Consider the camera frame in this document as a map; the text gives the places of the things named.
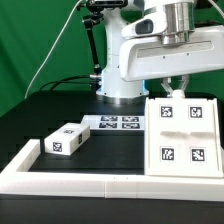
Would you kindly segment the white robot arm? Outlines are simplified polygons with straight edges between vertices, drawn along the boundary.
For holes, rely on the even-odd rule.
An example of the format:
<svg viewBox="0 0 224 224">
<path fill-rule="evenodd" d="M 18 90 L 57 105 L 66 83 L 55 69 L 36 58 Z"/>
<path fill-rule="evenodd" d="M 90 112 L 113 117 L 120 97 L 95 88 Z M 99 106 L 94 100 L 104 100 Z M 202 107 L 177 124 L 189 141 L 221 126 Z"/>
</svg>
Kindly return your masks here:
<svg viewBox="0 0 224 224">
<path fill-rule="evenodd" d="M 87 0 L 93 22 L 105 21 L 107 64 L 99 99 L 132 103 L 150 79 L 224 69 L 224 25 L 197 28 L 198 0 Z"/>
</svg>

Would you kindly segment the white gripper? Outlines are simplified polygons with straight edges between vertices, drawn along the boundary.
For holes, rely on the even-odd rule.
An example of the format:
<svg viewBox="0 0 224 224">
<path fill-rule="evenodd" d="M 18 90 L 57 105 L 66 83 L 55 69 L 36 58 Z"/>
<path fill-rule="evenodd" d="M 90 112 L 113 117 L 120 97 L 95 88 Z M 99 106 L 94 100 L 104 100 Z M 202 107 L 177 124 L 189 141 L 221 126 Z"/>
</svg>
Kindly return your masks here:
<svg viewBox="0 0 224 224">
<path fill-rule="evenodd" d="M 178 88 L 185 91 L 189 74 L 224 69 L 224 26 L 196 28 L 180 45 L 162 45 L 159 37 L 127 40 L 119 64 L 125 81 L 163 78 L 161 85 L 171 97 L 171 79 L 165 77 L 182 75 Z"/>
</svg>

